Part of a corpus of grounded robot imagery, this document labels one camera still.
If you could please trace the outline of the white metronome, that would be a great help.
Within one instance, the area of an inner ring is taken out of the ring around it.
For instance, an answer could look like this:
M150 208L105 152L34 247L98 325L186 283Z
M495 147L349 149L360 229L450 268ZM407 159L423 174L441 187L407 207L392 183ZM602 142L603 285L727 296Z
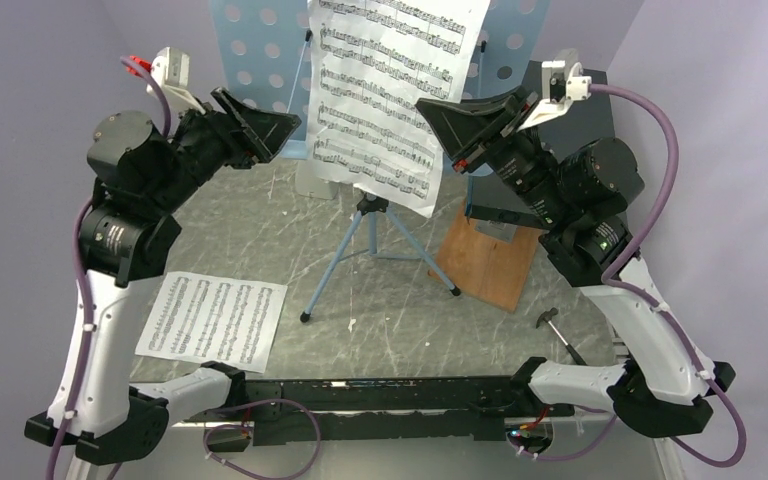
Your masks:
M307 198L333 200L338 194L336 183L316 175L314 165L308 160L298 160L295 171L295 192Z

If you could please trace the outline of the light blue music stand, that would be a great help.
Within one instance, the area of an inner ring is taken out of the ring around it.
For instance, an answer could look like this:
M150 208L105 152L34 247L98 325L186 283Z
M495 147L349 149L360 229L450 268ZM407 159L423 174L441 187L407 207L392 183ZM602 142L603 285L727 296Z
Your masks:
M310 88L310 46L307 5L303 1L213 1L211 15L216 30L220 58L232 93L246 104L263 110L295 114L307 118ZM387 219L416 248L412 259L421 260L431 278L441 274L452 295L461 290L436 263L398 217L393 203L384 211L351 212L350 225L329 263L309 305L300 316L303 323L312 319L314 308L331 280L336 266L353 258L353 245L363 226L368 228L364 255L393 259L378 242L378 225Z

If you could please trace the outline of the sheet music page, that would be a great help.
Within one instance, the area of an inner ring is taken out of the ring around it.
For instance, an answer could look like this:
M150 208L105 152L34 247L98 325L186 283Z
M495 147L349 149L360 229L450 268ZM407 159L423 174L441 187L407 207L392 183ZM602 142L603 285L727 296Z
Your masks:
M458 102L486 1L310 1L313 174L430 217L443 150L415 107Z
M136 353L198 364L215 361L262 374L286 293L281 284L170 272Z

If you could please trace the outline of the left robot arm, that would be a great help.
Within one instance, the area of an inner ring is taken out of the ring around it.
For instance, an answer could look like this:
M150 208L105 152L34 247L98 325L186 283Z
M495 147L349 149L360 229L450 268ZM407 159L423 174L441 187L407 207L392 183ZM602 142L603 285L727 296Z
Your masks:
M272 161L300 123L220 87L210 102L183 112L169 136L141 111L96 126L87 153L93 193L72 240L78 297L67 363L49 407L27 420L28 439L53 454L70 445L93 466L118 466L147 457L175 423L210 410L224 420L245 411L244 372L219 361L154 388L133 386L137 316L180 234L176 210L221 168Z

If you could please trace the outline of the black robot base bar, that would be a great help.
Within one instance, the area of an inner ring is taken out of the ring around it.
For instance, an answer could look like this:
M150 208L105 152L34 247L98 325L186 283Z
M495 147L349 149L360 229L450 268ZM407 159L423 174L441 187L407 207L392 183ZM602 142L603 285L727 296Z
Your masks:
M240 412L207 411L196 421L248 420L257 446L312 441L313 427L297 409L317 418L324 440L379 440L468 437L502 441L506 429L539 419L544 426L568 418L570 405L544 408L526 399L509 377L249 380L248 401L261 404Z

